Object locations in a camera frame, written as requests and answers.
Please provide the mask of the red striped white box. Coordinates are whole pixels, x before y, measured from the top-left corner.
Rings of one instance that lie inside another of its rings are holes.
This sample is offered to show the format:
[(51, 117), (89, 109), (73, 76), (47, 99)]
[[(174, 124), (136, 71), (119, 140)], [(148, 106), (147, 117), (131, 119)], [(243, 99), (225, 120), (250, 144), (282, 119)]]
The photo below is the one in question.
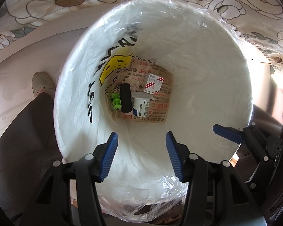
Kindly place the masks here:
[(164, 78), (152, 73), (147, 73), (142, 85), (142, 90), (148, 94), (157, 95), (160, 92)]

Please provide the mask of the left leg grey trousers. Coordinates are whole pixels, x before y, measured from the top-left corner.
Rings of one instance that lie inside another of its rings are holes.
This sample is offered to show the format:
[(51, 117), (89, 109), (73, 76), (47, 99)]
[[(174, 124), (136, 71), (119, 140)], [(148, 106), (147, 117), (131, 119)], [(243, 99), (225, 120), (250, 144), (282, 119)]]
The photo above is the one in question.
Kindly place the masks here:
[(25, 210), (48, 168), (61, 159), (53, 109), (52, 97), (39, 94), (0, 138), (0, 206), (8, 218)]

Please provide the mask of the white yogurt cup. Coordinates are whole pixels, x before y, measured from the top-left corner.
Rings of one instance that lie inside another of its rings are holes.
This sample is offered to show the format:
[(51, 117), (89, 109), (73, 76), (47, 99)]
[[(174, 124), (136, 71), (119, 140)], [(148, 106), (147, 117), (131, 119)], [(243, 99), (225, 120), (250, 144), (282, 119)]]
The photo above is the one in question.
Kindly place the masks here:
[(131, 92), (132, 97), (132, 113), (137, 117), (148, 116), (150, 101), (155, 99), (152, 94), (144, 92)]

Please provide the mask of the black foam roller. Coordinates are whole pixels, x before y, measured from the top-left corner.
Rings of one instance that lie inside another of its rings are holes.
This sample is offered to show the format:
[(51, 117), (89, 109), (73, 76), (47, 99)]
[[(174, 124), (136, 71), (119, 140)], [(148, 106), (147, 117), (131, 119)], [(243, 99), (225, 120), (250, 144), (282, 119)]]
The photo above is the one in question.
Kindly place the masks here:
[(122, 83), (119, 85), (120, 100), (121, 100), (121, 111), (123, 113), (130, 113), (132, 111), (132, 98), (131, 98), (131, 85), (129, 83)]

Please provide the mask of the green paper box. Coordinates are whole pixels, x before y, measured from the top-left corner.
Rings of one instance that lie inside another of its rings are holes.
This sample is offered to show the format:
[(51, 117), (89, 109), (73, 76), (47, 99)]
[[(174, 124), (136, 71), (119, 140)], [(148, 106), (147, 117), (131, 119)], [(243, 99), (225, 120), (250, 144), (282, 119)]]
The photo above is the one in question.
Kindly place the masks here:
[(122, 108), (121, 98), (119, 93), (112, 94), (112, 104), (115, 110), (120, 110)]

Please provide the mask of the beige shoe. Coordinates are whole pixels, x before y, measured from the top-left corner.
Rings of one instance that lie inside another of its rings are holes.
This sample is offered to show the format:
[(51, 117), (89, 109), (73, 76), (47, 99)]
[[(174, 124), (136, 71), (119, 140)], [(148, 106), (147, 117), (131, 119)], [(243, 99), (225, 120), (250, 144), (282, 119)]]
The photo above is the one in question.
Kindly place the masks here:
[(48, 73), (43, 71), (37, 72), (32, 76), (32, 91), (34, 97), (41, 93), (46, 93), (54, 99), (55, 83)]

